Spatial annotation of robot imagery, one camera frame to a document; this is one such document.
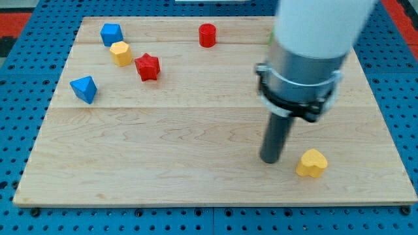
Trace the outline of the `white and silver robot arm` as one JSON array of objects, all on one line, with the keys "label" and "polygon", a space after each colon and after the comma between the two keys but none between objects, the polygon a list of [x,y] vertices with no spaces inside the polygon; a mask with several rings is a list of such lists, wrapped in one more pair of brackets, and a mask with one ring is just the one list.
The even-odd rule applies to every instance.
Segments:
[{"label": "white and silver robot arm", "polygon": [[278,118],[315,122],[337,100],[340,68],[376,0],[280,0],[259,96]]}]

